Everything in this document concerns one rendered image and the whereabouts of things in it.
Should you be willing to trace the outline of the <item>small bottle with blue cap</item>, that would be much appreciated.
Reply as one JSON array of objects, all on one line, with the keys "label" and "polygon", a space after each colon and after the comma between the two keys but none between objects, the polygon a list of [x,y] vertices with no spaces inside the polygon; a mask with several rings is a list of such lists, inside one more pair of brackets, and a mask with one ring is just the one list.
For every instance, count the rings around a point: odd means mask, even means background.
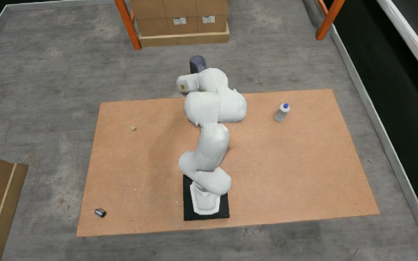
[{"label": "small bottle with blue cap", "polygon": [[289,110],[290,110],[289,104],[281,104],[278,111],[276,112],[274,116],[274,119],[277,122],[283,121],[283,118],[286,116]]}]

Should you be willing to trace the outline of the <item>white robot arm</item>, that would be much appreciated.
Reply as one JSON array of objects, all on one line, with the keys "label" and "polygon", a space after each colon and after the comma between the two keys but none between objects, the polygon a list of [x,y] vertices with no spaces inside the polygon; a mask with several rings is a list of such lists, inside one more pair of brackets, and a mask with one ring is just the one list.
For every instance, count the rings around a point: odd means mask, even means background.
[{"label": "white robot arm", "polygon": [[177,78],[176,89],[182,96],[187,95],[184,113],[189,122],[194,127],[199,124],[201,130],[196,154],[195,151],[184,152],[178,167],[193,180],[190,190],[194,211],[212,215],[218,212],[221,195],[231,188],[231,176],[219,167],[229,145],[229,130],[221,123],[242,121],[247,102],[236,89],[227,87],[227,78],[222,71],[206,69],[200,55],[189,58],[189,75]]}]

